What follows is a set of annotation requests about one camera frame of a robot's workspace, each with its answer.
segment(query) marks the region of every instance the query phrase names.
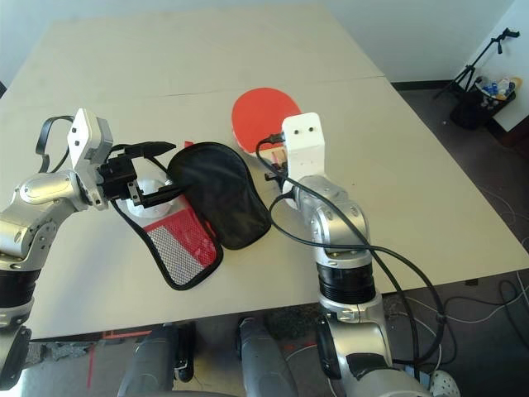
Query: white table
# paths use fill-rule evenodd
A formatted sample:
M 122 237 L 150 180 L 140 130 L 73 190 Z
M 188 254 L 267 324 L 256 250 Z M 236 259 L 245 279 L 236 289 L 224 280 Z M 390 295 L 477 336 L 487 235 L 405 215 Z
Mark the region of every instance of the white table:
M 0 101 L 0 203 L 39 168 L 33 150 L 49 116 L 86 107 L 108 120 L 116 143 L 219 141 L 237 149 L 232 105 L 259 86 L 282 89 L 303 111 L 320 114 L 326 172 L 367 213 L 372 242 L 415 261 L 434 284 L 529 267 L 525 250 L 460 167 L 318 6 L 53 25 Z M 50 139 L 55 159 L 65 131 Z M 246 159 L 270 203 L 276 184 Z M 138 165 L 141 172 L 145 165 Z M 303 234 L 295 212 L 280 207 L 276 216 Z M 422 286 L 403 265 L 388 264 L 404 289 Z M 375 278 L 380 290 L 392 290 L 378 268 Z M 27 324 L 34 337 L 57 337 L 305 304 L 317 294 L 311 249 L 275 230 L 243 250 L 225 250 L 209 278 L 174 291 L 113 210 L 91 209 L 60 229 Z

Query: wall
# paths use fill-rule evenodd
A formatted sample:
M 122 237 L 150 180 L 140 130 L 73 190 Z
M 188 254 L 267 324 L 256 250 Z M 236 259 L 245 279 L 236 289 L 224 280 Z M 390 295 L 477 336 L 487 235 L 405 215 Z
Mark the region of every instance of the wall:
M 508 27 L 512 31 L 520 31 L 520 37 L 502 41 L 503 53 L 500 55 L 493 45 L 482 60 L 476 65 L 476 76 L 484 75 L 492 79 L 517 76 L 524 80 L 517 91 L 517 97 L 509 103 L 494 118 L 506 131 L 515 127 L 523 118 L 529 115 L 529 2 L 516 0 L 507 10 L 498 24 L 491 30 L 482 45 L 470 57 L 474 61 L 479 52 L 490 42 L 491 37 L 497 37 Z
M 513 0 L 320 0 L 391 81 L 449 79 Z M 0 0 L 8 86 L 48 24 L 138 12 L 314 0 Z

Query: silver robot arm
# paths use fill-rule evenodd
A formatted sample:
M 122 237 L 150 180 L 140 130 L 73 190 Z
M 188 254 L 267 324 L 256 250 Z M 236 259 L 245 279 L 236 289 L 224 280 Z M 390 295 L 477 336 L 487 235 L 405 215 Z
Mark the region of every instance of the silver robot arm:
M 68 134 L 73 170 L 40 173 L 15 188 L 0 212 L 0 390 L 13 387 L 26 359 L 35 282 L 62 222 L 88 206 L 107 208 L 98 167 L 112 148 L 107 122 L 79 109 Z
M 369 225 L 347 192 L 324 173 L 325 141 L 316 113 L 287 117 L 283 134 L 288 176 L 335 204 L 369 240 Z M 292 189 L 288 182 L 283 191 Z M 291 207 L 303 215 L 314 242 L 327 245 L 362 245 L 362 241 L 321 200 L 293 188 Z M 322 369 L 341 380 L 350 396 L 412 396 L 431 394 L 414 378 L 393 368 L 382 295 L 374 286 L 368 250 L 332 250 L 314 247 L 323 316 L 317 345 Z

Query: power cord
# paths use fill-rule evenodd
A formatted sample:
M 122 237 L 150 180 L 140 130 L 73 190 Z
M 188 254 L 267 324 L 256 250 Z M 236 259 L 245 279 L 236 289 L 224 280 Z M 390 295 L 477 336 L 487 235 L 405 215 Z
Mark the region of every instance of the power cord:
M 285 358 L 284 360 L 286 362 L 289 362 L 290 359 L 294 356 L 296 356 L 298 353 L 301 353 L 301 352 L 304 352 L 308 349 L 312 349 L 313 347 L 316 347 L 317 345 L 310 345 L 310 346 L 305 346 L 305 347 L 302 347 L 301 349 L 297 349 L 295 352 L 292 352 L 290 353 L 287 358 Z M 332 387 L 332 383 L 331 383 L 331 380 L 329 378 L 327 378 L 327 384 L 329 385 L 329 389 L 331 390 L 331 393 L 334 397 L 337 397 L 336 395 L 336 392 L 334 391 L 334 387 Z
M 452 317 L 452 316 L 447 314 L 446 318 L 449 319 L 449 320 L 455 321 L 457 323 L 464 323 L 464 324 L 483 323 L 483 322 L 489 320 L 499 310 L 506 309 L 506 316 L 508 318 L 508 321 L 512 325 L 512 328 L 514 329 L 515 333 L 517 334 L 518 338 L 520 339 L 520 341 L 522 342 L 524 347 L 526 347 L 527 350 L 529 350 L 529 343 L 523 337 L 522 332 L 517 327 L 516 323 L 514 322 L 514 319 L 512 318 L 512 315 L 511 315 L 511 313 L 510 313 L 510 311 L 508 309 L 508 306 L 510 306 L 511 304 L 515 304 L 519 299 L 522 298 L 522 296 L 525 297 L 526 293 L 527 293 L 527 290 L 529 289 L 529 286 L 525 287 L 523 285 L 522 280 L 520 279 L 519 272 L 517 272 L 517 278 L 518 278 L 518 281 L 519 281 L 519 283 L 520 283 L 520 285 L 522 287 L 522 292 L 520 292 L 520 293 L 518 293 L 516 286 L 509 280 L 501 280 L 498 283 L 498 292 L 500 293 L 500 296 L 502 297 L 502 302 L 489 302 L 489 301 L 486 301 L 486 300 L 471 298 L 471 297 L 468 297 L 468 296 L 452 296 L 452 297 L 448 298 L 447 300 L 445 300 L 445 310 L 448 309 L 448 303 L 449 302 L 451 302 L 453 300 L 457 300 L 457 299 L 468 300 L 468 301 L 476 302 L 476 303 L 479 303 L 479 304 L 487 304 L 487 305 L 490 305 L 490 306 L 498 306 L 495 310 L 493 310 L 486 317 L 480 318 L 480 319 L 477 319 L 477 320 L 465 320 L 465 319 L 461 319 L 461 318 L 455 318 L 455 317 Z M 514 291 L 515 296 L 513 298 L 505 299 L 505 296 L 503 294 L 503 289 L 502 289 L 502 286 L 504 284 L 510 285 L 511 289 Z M 412 302 L 415 302 L 417 304 L 420 304 L 421 306 L 425 307 L 426 309 L 429 309 L 429 310 L 431 310 L 433 312 L 436 312 L 436 310 L 433 307 L 431 307 L 431 306 L 429 306 L 427 304 L 424 304 L 420 300 L 417 300 L 417 299 L 414 299 L 414 298 L 410 298 L 410 297 L 407 297 L 407 299 L 412 301 Z M 441 362 L 442 366 L 445 366 L 445 365 L 448 365 L 448 364 L 454 362 L 456 357 L 457 357 L 457 354 L 458 354 L 458 345 L 457 345 L 457 341 L 455 339 L 454 330 L 453 330 L 452 326 L 450 325 L 450 322 L 447 322 L 446 326 L 448 327 L 450 338 L 452 340 L 453 352 L 452 352 L 452 355 L 451 355 L 449 360 Z M 425 362 L 423 365 L 434 365 L 434 363 L 433 362 Z
M 399 316 L 407 317 L 407 314 L 405 314 L 404 312 L 397 312 L 397 314 Z M 415 321 L 417 321 L 419 324 L 421 324 L 429 333 L 431 333 L 433 335 L 433 337 L 436 337 L 435 331 L 433 329 L 431 329 L 428 324 L 424 323 L 423 321 L 419 320 L 418 318 L 415 318 Z M 443 357 L 443 349 L 442 349 L 442 346 L 440 344 L 439 345 L 439 354 L 438 354 L 438 357 L 437 357 L 437 363 L 436 363 L 436 366 L 434 367 L 434 369 L 431 370 L 430 374 L 432 372 L 434 372 L 434 371 L 437 371 L 437 369 L 439 369 L 439 366 L 441 365 L 442 357 Z
M 393 251 L 389 250 L 388 248 L 384 248 L 384 247 L 381 247 L 381 246 L 371 246 L 369 244 L 369 242 L 367 241 L 367 239 L 365 238 L 365 236 L 358 230 L 358 228 L 350 221 L 350 219 L 332 201 L 328 200 L 327 198 L 325 198 L 324 196 L 320 195 L 318 192 L 315 192 L 314 190 L 308 188 L 307 186 L 305 186 L 303 184 L 300 184 L 298 181 L 290 179 L 288 176 L 286 176 L 283 173 L 281 173 L 280 171 L 276 170 L 272 165 L 269 165 L 262 158 L 262 156 L 260 155 L 260 147 L 263 144 L 265 144 L 265 143 L 278 143 L 278 142 L 281 142 L 283 140 L 284 139 L 283 139 L 281 134 L 272 135 L 272 136 L 270 136 L 267 139 L 261 140 L 257 144 L 257 147 L 255 148 L 255 154 L 256 154 L 257 158 L 259 159 L 259 161 L 261 162 L 261 164 L 263 164 L 263 166 L 265 168 L 270 170 L 273 174 L 278 176 L 280 179 L 288 181 L 290 184 L 292 184 L 292 186 L 295 186 L 295 187 L 305 191 L 306 193 L 311 194 L 311 196 L 313 196 L 316 199 L 319 199 L 323 203 L 325 203 L 347 225 L 347 227 L 363 242 L 362 245 L 349 245 L 349 246 L 339 245 L 339 246 L 337 246 L 337 245 L 321 244 L 321 245 L 317 245 L 317 246 L 321 246 L 321 247 L 324 247 L 324 248 L 327 248 L 327 249 L 336 249 L 336 248 L 338 248 L 338 249 L 349 249 L 349 250 L 364 249 L 364 250 L 369 250 L 371 252 L 371 255 L 379 263 L 380 267 L 382 268 L 382 270 L 384 271 L 386 276 L 391 281 L 393 287 L 397 290 L 400 299 L 403 301 L 403 305 L 404 305 L 404 308 L 406 309 L 406 313 L 407 313 L 407 315 L 409 317 L 410 326 L 411 326 L 411 329 L 412 329 L 413 360 L 412 361 L 405 361 L 405 360 L 398 360 L 397 361 L 396 360 L 395 362 L 413 365 L 414 366 L 414 375 L 415 375 L 416 378 L 418 378 L 418 376 L 419 376 L 418 372 L 419 371 L 418 371 L 417 365 L 420 364 L 421 362 L 426 361 L 436 351 L 436 349 L 439 347 L 439 345 L 441 344 L 441 340 L 443 338 L 444 326 L 445 326 L 445 322 L 446 322 L 446 319 L 444 317 L 444 312 L 445 311 L 444 311 L 444 308 L 443 308 L 443 305 L 442 305 L 442 302 L 441 302 L 441 298 L 439 297 L 438 293 L 436 292 L 435 287 L 433 286 L 431 281 L 426 277 L 426 275 L 418 267 L 416 267 L 410 260 L 408 260 L 404 256 L 401 256 L 401 255 L 397 254 L 396 252 L 393 252 Z M 278 228 L 278 230 L 282 231 L 284 234 L 286 234 L 290 238 L 293 238 L 293 237 L 295 237 L 294 235 L 292 235 L 291 233 L 286 232 L 284 229 L 279 227 L 279 225 L 277 225 L 277 223 L 273 222 L 273 219 L 272 219 L 272 210 L 273 210 L 274 206 L 280 200 L 285 199 L 285 198 L 286 198 L 286 195 L 281 195 L 281 196 L 277 197 L 272 202 L 272 204 L 270 205 L 270 208 L 269 208 L 269 215 L 270 215 L 272 224 L 276 228 Z M 303 239 L 301 239 L 299 237 L 294 238 L 294 240 L 297 241 L 297 242 L 301 242 L 303 244 L 307 244 L 309 246 L 314 246 L 315 244 L 317 244 L 317 243 L 314 243 L 314 242 L 310 242 L 308 240 L 303 240 Z M 393 276 L 393 274 L 391 273 L 389 268 L 384 264 L 384 262 L 379 257 L 379 255 L 377 254 L 376 251 L 383 251 L 383 252 L 388 253 L 389 255 L 399 259 L 402 263 L 404 263 L 410 269 L 415 271 L 415 273 L 418 274 L 419 277 L 425 282 L 425 284 L 427 285 L 428 289 L 430 290 L 430 292 L 432 294 L 432 297 L 433 297 L 434 301 L 436 302 L 437 312 L 439 313 L 439 315 L 437 316 L 438 324 L 437 324 L 436 338 L 435 338 L 434 342 L 432 343 L 432 345 L 430 346 L 430 348 L 428 349 L 427 353 L 425 353 L 423 356 L 418 356 L 419 347 L 418 347 L 417 325 L 416 325 L 416 322 L 415 322 L 415 318 L 413 316 L 412 309 L 411 309 L 411 307 L 409 305 L 409 302 L 406 300 L 406 297 L 405 297 L 405 295 L 403 293 L 403 290 L 400 287 L 400 285 L 398 284 L 397 280 L 395 279 L 395 277 Z

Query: red paddle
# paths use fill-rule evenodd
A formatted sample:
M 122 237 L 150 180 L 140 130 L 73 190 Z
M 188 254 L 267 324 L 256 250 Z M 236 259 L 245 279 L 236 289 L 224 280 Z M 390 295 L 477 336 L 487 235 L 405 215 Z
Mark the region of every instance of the red paddle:
M 243 151 L 255 156 L 260 140 L 281 132 L 286 117 L 301 114 L 298 105 L 284 92 L 275 88 L 256 88 L 243 93 L 233 105 L 231 125 Z M 286 160 L 283 145 L 263 145 L 262 156 L 274 163 Z

